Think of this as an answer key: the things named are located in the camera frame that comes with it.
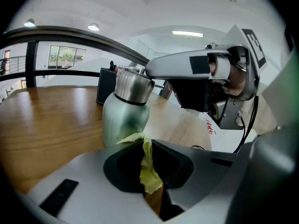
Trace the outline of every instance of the metal railing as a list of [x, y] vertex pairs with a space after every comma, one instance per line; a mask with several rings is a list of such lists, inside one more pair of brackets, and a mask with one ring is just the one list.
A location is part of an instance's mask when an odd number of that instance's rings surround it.
[[[25, 70], [19, 72], [10, 72], [0, 76], [0, 81], [15, 79], [15, 78], [26, 78], [27, 87], [36, 87], [36, 76], [46, 76], [46, 75], [73, 75], [73, 76], [90, 76], [99, 77], [100, 73], [82, 70], [70, 70], [70, 69], [50, 69], [50, 70], [36, 70], [36, 55], [38, 43], [41, 41], [47, 42], [70, 42], [75, 44], [80, 44], [103, 51], [110, 52], [117, 56], [126, 58], [132, 62], [146, 66], [150, 61], [148, 58], [144, 57], [140, 53], [126, 47], [119, 42], [116, 42], [107, 37], [91, 33], [88, 31], [57, 27], [57, 26], [37, 26], [34, 29], [19, 28], [16, 30], [11, 30], [4, 35], [2, 35], [2, 44], [0, 44], [0, 49], [15, 45], [22, 42], [27, 42], [27, 51], [25, 56]], [[163, 90], [160, 92], [162, 97], [167, 97], [168, 86], [164, 84]]]
[[16, 72], [24, 72], [26, 64], [25, 56], [15, 56], [0, 59], [0, 75], [8, 75]]

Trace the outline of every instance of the yellow cloth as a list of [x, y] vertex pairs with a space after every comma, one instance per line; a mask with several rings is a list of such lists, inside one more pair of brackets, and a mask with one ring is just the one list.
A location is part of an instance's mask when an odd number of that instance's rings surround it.
[[134, 142], [143, 140], [144, 157], [141, 161], [140, 183], [144, 185], [145, 192], [152, 194], [154, 191], [162, 187], [162, 180], [154, 169], [153, 165], [153, 149], [151, 139], [144, 133], [134, 133], [118, 143]]

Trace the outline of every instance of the white ceiling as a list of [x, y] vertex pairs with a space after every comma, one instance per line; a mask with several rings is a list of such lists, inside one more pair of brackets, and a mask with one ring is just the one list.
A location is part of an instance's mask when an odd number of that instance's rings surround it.
[[[267, 0], [28, 0], [7, 30], [23, 27], [29, 18], [36, 25], [84, 30], [95, 22], [99, 34], [122, 43], [149, 34], [160, 46], [180, 43], [187, 47], [219, 40], [241, 23], [256, 31], [262, 45], [271, 44], [268, 51], [274, 56], [280, 54], [285, 26]], [[204, 38], [179, 38], [171, 34], [172, 29], [201, 32]]]

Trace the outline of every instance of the black cable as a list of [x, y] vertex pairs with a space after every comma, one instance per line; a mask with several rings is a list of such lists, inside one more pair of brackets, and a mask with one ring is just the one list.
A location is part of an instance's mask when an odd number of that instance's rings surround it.
[[[249, 125], [248, 125], [246, 135], [243, 135], [243, 138], [241, 139], [241, 142], [238, 145], [237, 149], [234, 151], [234, 153], [237, 153], [240, 150], [241, 146], [244, 144], [246, 138], [248, 137], [248, 135], [249, 135], [249, 133], [252, 129], [252, 126], [253, 126], [254, 121], [256, 119], [256, 113], [257, 113], [257, 108], [258, 108], [258, 100], [259, 100], [258, 96], [255, 96], [253, 109], [252, 109], [252, 113], [251, 113], [251, 117], [250, 117], [250, 121], [249, 121]], [[241, 121], [242, 121], [242, 124], [243, 124], [243, 127], [244, 127], [244, 134], [245, 134], [245, 123], [244, 123], [244, 120], [243, 120], [242, 117], [241, 117]]]
[[193, 145], [192, 147], [198, 147], [198, 148], [201, 148], [202, 150], [205, 150], [202, 146], [199, 146], [199, 145]]

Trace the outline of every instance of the ceiling light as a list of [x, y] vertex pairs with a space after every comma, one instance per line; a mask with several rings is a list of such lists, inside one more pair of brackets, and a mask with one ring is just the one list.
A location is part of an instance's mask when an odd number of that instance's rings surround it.
[[100, 28], [97, 23], [92, 23], [88, 26], [88, 29], [90, 29], [92, 31], [98, 31]]
[[34, 20], [32, 18], [28, 19], [27, 22], [24, 23], [24, 26], [28, 28], [35, 27], [36, 25], [34, 24]]
[[200, 37], [204, 36], [202, 33], [199, 32], [172, 31], [172, 33], [176, 35], [193, 35], [193, 36], [200, 36]]

